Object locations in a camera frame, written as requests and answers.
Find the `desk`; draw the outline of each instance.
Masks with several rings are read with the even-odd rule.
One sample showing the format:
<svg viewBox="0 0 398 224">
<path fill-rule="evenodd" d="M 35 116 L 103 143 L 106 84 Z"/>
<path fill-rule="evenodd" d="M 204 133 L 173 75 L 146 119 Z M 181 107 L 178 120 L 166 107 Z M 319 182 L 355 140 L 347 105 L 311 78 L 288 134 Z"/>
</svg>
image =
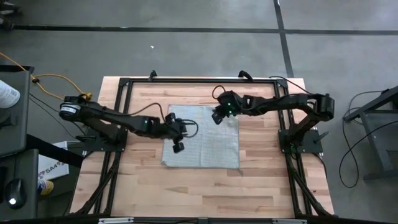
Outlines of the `desk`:
<svg viewBox="0 0 398 224">
<path fill-rule="evenodd" d="M 119 78 L 104 77 L 98 100 L 100 104 L 114 107 Z M 304 87 L 301 78 L 291 80 Z M 129 113 L 154 102 L 162 105 L 164 113 L 169 105 L 215 105 L 211 92 L 216 85 L 135 83 Z M 223 86 L 227 91 L 233 90 L 240 95 L 274 96 L 274 87 L 264 84 L 223 83 Z M 302 92 L 293 85 L 289 85 L 289 91 Z M 141 114 L 160 116 L 159 108 L 155 106 Z M 294 110 L 296 123 L 304 117 L 304 112 Z M 163 140 L 129 133 L 119 166 L 112 216 L 294 217 L 285 157 L 279 149 L 278 129 L 276 111 L 257 117 L 239 116 L 239 155 L 243 176 L 238 170 L 168 168 L 161 164 Z M 103 152 L 94 152 L 83 161 L 71 212 L 81 208 L 97 187 L 103 157 Z M 311 154 L 303 154 L 302 159 L 309 189 L 326 210 L 333 213 L 321 162 Z M 104 192 L 102 208 L 107 199 L 107 190 Z M 300 208 L 304 211 L 300 190 L 298 195 Z"/>
</svg>

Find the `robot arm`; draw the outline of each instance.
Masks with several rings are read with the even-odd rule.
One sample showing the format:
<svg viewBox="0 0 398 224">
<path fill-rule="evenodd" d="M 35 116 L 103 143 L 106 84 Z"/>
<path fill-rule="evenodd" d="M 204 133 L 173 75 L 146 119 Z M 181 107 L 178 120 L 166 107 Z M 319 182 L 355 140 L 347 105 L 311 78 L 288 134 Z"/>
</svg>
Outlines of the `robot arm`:
<svg viewBox="0 0 398 224">
<path fill-rule="evenodd" d="M 335 101 L 329 94 L 291 94 L 280 98 L 263 98 L 260 96 L 243 95 L 240 97 L 234 91 L 225 91 L 217 97 L 218 105 L 211 116 L 216 124 L 220 124 L 225 117 L 245 114 L 259 116 L 268 111 L 300 109 L 306 112 L 307 117 L 299 124 L 289 128 L 286 142 L 298 145 L 304 134 L 313 128 L 319 121 L 329 121 L 334 116 Z"/>
<path fill-rule="evenodd" d="M 66 96 L 60 105 L 60 117 L 71 122 L 81 122 L 101 134 L 107 142 L 118 142 L 120 126 L 130 132 L 152 139 L 172 139 L 173 150 L 178 153 L 184 149 L 181 140 L 187 135 L 185 123 L 170 113 L 161 123 L 160 118 L 153 116 L 131 116 L 111 110 L 98 103 L 85 100 L 82 96 Z"/>
</svg>

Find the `black cable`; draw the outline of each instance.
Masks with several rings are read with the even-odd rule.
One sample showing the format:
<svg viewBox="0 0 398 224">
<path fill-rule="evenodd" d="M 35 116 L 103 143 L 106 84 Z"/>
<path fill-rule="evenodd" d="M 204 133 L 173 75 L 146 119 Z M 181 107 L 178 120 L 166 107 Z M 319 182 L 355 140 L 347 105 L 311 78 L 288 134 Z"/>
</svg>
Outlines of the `black cable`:
<svg viewBox="0 0 398 224">
<path fill-rule="evenodd" d="M 134 112 L 134 113 L 129 113 L 129 114 L 122 114 L 122 113 L 118 113 L 118 112 L 104 111 L 104 110 L 101 110 L 101 109 L 92 108 L 92 107 L 90 107 L 90 106 L 83 105 L 83 104 L 79 104 L 79 103 L 76 104 L 76 105 L 81 106 L 81 107 L 85 107 L 85 108 L 90 108 L 90 109 L 92 109 L 92 110 L 100 111 L 100 112 L 102 112 L 102 113 L 115 115 L 115 116 L 132 116 L 132 115 L 138 114 L 138 113 L 140 113 L 140 112 L 143 112 L 144 110 L 148 109 L 148 108 L 151 107 L 151 106 L 157 105 L 157 106 L 159 106 L 159 108 L 160 108 L 160 113 L 161 113 L 161 115 L 162 115 L 163 122 L 166 122 L 166 121 L 165 121 L 165 118 L 164 118 L 164 115 L 163 115 L 162 106 L 161 106 L 159 103 L 151 103 L 151 104 L 145 106 L 143 109 L 140 109 L 139 111 L 136 111 L 136 112 Z"/>
<path fill-rule="evenodd" d="M 34 96 L 33 94 L 29 93 L 29 95 L 33 98 L 35 98 L 37 101 L 41 102 L 42 104 L 44 104 L 45 106 L 47 106 L 48 108 L 50 108 L 51 110 L 53 110 L 54 112 L 59 113 L 59 111 L 57 111 L 56 109 L 52 108 L 50 105 L 44 103 L 41 99 L 37 98 L 36 96 Z M 86 135 L 86 133 L 74 122 L 72 122 L 84 135 Z"/>
<path fill-rule="evenodd" d="M 325 170 L 325 176 L 326 176 L 326 179 L 327 179 L 328 178 L 328 172 L 326 170 L 325 162 L 323 161 L 323 159 L 317 153 L 313 153 L 313 155 L 318 157 L 319 161 L 321 161 L 321 163 L 323 165 L 323 169 Z"/>
<path fill-rule="evenodd" d="M 388 126 L 388 125 L 390 125 L 390 124 L 394 124 L 394 123 L 398 123 L 398 121 L 393 121 L 393 122 L 384 124 L 384 125 L 382 125 L 382 126 L 376 128 L 376 129 L 374 129 L 373 131 L 367 133 L 367 135 L 363 136 L 359 141 L 357 141 L 353 146 L 350 147 L 350 146 L 349 146 L 349 143 L 348 143 L 348 140 L 347 140 L 347 137 L 346 137 L 346 134 L 345 134 L 345 131 L 344 131 L 344 121 L 343 121 L 343 134 L 344 134 L 344 137 L 345 137 L 345 139 L 346 139 L 347 145 L 349 146 L 349 150 L 344 154 L 343 158 L 341 158 L 340 165 L 339 165 L 339 168 L 338 168 L 338 173 L 339 173 L 340 181 L 341 181 L 341 183 L 342 183 L 345 187 L 347 187 L 347 188 L 353 188 L 353 187 L 355 187 L 355 186 L 357 185 L 358 180 L 359 180 L 358 163 L 356 162 L 356 159 L 355 159 L 354 154 L 353 154 L 353 152 L 352 152 L 353 148 L 354 148 L 356 145 L 358 145 L 363 139 L 365 139 L 366 137 L 368 137 L 369 135 L 371 135 L 373 132 L 375 132 L 375 131 L 377 131 L 378 129 L 381 129 L 381 128 L 385 127 L 385 126 Z M 351 154 L 353 155 L 353 158 L 354 158 L 354 161 L 355 161 L 355 164 L 356 164 L 357 177 L 356 177 L 356 181 L 355 181 L 355 183 L 354 183 L 353 185 L 347 186 L 347 185 L 344 183 L 343 179 L 341 178 L 341 165 L 342 165 L 342 163 L 343 163 L 343 161 L 344 161 L 344 158 L 345 158 L 345 157 L 347 156 L 347 154 L 350 153 L 350 152 L 351 152 Z"/>
<path fill-rule="evenodd" d="M 74 139 L 76 139 L 72 134 L 69 133 L 68 129 L 59 121 L 57 120 L 54 116 L 52 116 L 52 114 L 50 114 L 50 112 L 48 112 L 46 109 L 44 109 L 42 106 L 40 106 L 38 103 L 36 103 L 32 98 L 30 98 L 30 100 L 36 104 L 38 107 L 42 108 L 48 115 L 50 115 L 58 124 L 60 124 L 64 130 Z"/>
<path fill-rule="evenodd" d="M 381 93 L 381 92 L 383 92 L 383 91 L 384 91 L 384 90 L 376 90 L 376 91 L 365 91 L 365 92 L 362 92 L 362 93 L 358 93 L 357 95 L 355 95 L 354 97 L 352 97 L 352 99 L 349 101 L 348 111 L 351 111 L 351 105 L 353 104 L 353 101 L 354 101 L 354 99 L 355 99 L 357 96 L 360 96 L 360 95 L 362 95 L 362 94 L 367 94 L 367 93 Z M 355 119 L 353 120 L 353 122 L 356 123 L 356 124 L 362 125 L 361 122 L 356 121 Z"/>
<path fill-rule="evenodd" d="M 189 124 L 189 123 L 184 123 L 185 125 L 196 125 L 197 126 L 197 130 L 195 131 L 195 134 L 192 134 L 191 136 L 184 136 L 185 138 L 193 138 L 193 137 L 195 137 L 197 134 L 198 134 L 198 132 L 199 132 L 199 125 L 198 125 L 198 123 L 196 122 L 196 121 L 194 121 L 194 120 L 191 120 L 191 119 L 182 119 L 182 121 L 190 121 L 190 122 L 192 122 L 191 124 Z"/>
<path fill-rule="evenodd" d="M 214 97 L 214 91 L 216 91 L 216 89 L 217 89 L 218 87 L 221 87 L 221 88 L 224 90 L 224 93 L 226 92 L 226 91 L 225 91 L 225 88 L 224 88 L 222 85 L 218 85 L 218 86 L 214 87 L 213 91 L 211 92 L 211 96 L 212 96 L 213 99 L 215 99 L 215 100 L 217 100 L 217 98 Z"/>
<path fill-rule="evenodd" d="M 41 99 L 37 98 L 36 96 L 34 96 L 33 94 L 29 93 L 29 95 L 33 98 L 35 98 L 37 101 L 41 102 L 42 104 L 44 104 L 45 106 L 47 106 L 48 108 L 50 108 L 51 110 L 59 113 L 59 111 L 57 111 L 56 109 L 52 108 L 50 105 L 44 103 Z"/>
<path fill-rule="evenodd" d="M 344 114 L 344 116 L 343 117 L 345 117 L 346 116 L 346 114 L 347 113 L 349 113 L 351 110 L 355 110 L 355 109 L 358 109 L 359 107 L 356 107 L 356 108 L 351 108 L 350 110 L 348 110 L 345 114 Z M 344 120 L 342 119 L 342 126 L 343 126 L 343 136 L 344 136 L 344 139 L 346 140 L 346 143 L 347 143 L 347 146 L 348 146 L 348 148 L 350 148 L 351 146 L 349 146 L 349 142 L 348 142 L 348 139 L 347 139 L 347 135 L 346 135 L 346 131 L 345 131 L 345 126 L 344 126 Z M 355 187 L 356 186 L 356 184 L 358 183 L 358 180 L 359 180 L 359 168 L 358 168 L 358 162 L 356 161 L 356 158 L 355 158 L 355 155 L 354 155 L 354 152 L 353 151 L 351 151 L 351 155 L 353 156 L 353 159 L 354 159 L 354 162 L 355 162 L 355 169 L 356 169 L 356 180 L 355 180 L 355 184 L 354 185 L 352 185 L 352 186 L 347 186 L 345 183 L 344 183 L 344 181 L 343 181 L 343 179 L 341 178 L 341 171 L 340 171 L 340 169 L 339 169 L 339 176 L 340 176 L 340 181 L 341 181 L 341 183 L 345 186 L 345 187 L 347 187 L 347 188 L 353 188 L 353 187 Z"/>
<path fill-rule="evenodd" d="M 291 84 L 293 84 L 293 85 L 299 87 L 299 88 L 300 88 L 301 90 L 303 90 L 304 92 L 306 92 L 306 93 L 308 93 L 308 94 L 310 94 L 310 95 L 314 95 L 313 93 L 310 93 L 309 91 L 305 90 L 305 89 L 302 88 L 301 86 L 297 85 L 296 83 L 290 81 L 289 79 L 287 79 L 287 78 L 285 78 L 285 77 L 280 77 L 280 76 L 277 76 L 277 75 L 273 75 L 273 76 L 271 76 L 271 77 L 269 77 L 269 78 L 275 78 L 275 77 L 276 77 L 276 78 L 283 78 L 284 80 L 290 82 Z"/>
<path fill-rule="evenodd" d="M 75 125 L 83 133 L 84 136 L 86 135 L 86 133 L 82 130 L 82 128 L 79 127 L 79 125 L 77 125 L 75 122 L 72 122 L 72 124 Z"/>
</svg>

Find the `gray towel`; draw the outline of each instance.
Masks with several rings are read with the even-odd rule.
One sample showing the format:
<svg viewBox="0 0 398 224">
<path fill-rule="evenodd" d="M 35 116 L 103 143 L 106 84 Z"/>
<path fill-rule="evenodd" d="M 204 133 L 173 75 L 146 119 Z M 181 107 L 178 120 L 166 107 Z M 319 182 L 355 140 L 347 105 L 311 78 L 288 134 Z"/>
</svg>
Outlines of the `gray towel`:
<svg viewBox="0 0 398 224">
<path fill-rule="evenodd" d="M 169 112 L 177 118 L 191 119 L 198 123 L 195 137 L 184 138 L 185 149 L 175 154 L 173 141 L 166 139 L 162 163 L 169 167 L 239 168 L 239 126 L 236 117 L 214 123 L 211 115 L 214 106 L 170 105 Z M 195 125 L 187 126 L 188 135 L 196 131 Z"/>
</svg>

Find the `concrete floor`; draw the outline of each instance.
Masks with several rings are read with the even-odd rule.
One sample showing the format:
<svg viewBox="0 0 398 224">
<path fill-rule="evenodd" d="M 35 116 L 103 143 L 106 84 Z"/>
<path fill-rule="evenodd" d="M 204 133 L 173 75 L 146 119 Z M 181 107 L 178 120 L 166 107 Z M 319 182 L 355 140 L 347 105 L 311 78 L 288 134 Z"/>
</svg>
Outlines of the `concrete floor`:
<svg viewBox="0 0 398 224">
<path fill-rule="evenodd" d="M 277 29 L 273 0 L 18 0 L 21 24 L 129 27 L 214 27 Z M 395 0 L 280 0 L 286 29 L 397 30 Z M 378 170 L 367 141 L 354 153 L 360 180 L 346 189 L 338 176 L 348 150 L 341 117 L 349 100 L 362 91 L 384 90 L 398 84 L 398 42 L 393 35 L 287 35 L 294 77 L 305 79 L 313 93 L 330 93 L 336 100 L 335 119 L 318 125 L 330 134 L 322 140 L 328 183 L 335 213 L 341 217 L 398 222 L 398 181 L 365 184 L 362 176 Z M 0 34 L 0 51 L 35 74 L 59 73 L 98 96 L 103 76 L 159 75 L 235 77 L 240 70 L 254 77 L 286 77 L 279 34 L 220 34 L 180 32 L 62 32 L 15 30 Z M 0 63 L 9 63 L 0 59 Z M 74 95 L 63 80 L 42 84 L 60 95 Z M 53 107 L 55 98 L 36 87 L 32 93 Z M 363 95 L 360 106 L 377 95 Z M 74 134 L 78 130 L 63 122 Z M 350 142 L 363 128 L 347 125 Z M 49 142 L 72 140 L 36 105 L 30 106 L 29 132 Z M 343 164 L 343 178 L 355 178 L 352 158 Z"/>
</svg>

